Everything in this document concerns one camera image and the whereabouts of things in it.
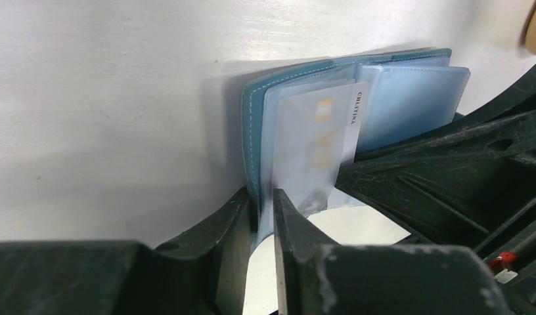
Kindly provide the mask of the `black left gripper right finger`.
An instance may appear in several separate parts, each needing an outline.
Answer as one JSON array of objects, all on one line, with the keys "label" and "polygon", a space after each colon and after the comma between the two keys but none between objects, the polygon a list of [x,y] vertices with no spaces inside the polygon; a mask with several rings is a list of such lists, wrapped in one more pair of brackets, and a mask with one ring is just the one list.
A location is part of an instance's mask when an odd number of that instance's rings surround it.
[{"label": "black left gripper right finger", "polygon": [[510,314],[483,261],[451,245],[341,245],[273,192],[280,314]]}]

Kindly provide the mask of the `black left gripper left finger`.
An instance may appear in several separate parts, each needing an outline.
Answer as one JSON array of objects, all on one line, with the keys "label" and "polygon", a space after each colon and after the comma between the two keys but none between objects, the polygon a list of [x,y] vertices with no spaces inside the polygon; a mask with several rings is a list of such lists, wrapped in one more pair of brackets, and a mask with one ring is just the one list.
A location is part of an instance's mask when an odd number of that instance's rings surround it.
[{"label": "black left gripper left finger", "polygon": [[0,314],[241,314],[251,198],[152,249],[137,241],[0,242]]}]

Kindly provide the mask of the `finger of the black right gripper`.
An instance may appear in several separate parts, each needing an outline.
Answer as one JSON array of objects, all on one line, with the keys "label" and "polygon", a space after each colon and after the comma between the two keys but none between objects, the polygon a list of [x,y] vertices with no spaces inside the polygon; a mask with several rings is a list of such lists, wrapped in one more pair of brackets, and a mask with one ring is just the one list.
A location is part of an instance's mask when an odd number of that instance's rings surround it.
[{"label": "finger of the black right gripper", "polygon": [[470,114],[456,114],[452,123],[433,131],[428,131],[382,148],[358,153],[355,155],[355,161],[394,154],[406,150],[411,146],[422,144],[432,138],[444,137],[449,133],[466,131],[471,127],[532,110],[536,110],[536,64],[521,76],[519,80],[509,86],[509,88]]},{"label": "finger of the black right gripper", "polygon": [[536,109],[363,154],[336,186],[424,243],[512,253],[536,277]]}]

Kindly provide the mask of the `white credit card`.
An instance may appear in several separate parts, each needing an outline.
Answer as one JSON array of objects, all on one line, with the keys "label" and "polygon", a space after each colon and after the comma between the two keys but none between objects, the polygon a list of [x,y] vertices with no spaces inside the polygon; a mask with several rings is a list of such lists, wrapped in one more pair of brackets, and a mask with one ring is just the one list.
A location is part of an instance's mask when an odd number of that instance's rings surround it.
[{"label": "white credit card", "polygon": [[355,153],[370,83],[346,83],[279,101],[271,182],[305,216],[324,210],[340,166]]}]

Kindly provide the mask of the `blue leather card holder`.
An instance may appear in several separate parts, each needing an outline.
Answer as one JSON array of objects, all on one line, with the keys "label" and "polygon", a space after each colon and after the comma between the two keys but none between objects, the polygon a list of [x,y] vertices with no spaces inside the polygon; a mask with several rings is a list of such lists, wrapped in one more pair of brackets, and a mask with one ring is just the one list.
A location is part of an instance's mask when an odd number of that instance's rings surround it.
[{"label": "blue leather card holder", "polygon": [[359,206],[336,187],[355,154],[451,123],[470,70],[450,49],[419,49],[307,62],[245,84],[241,139],[257,206],[252,245],[274,232],[273,189],[305,217]]}]

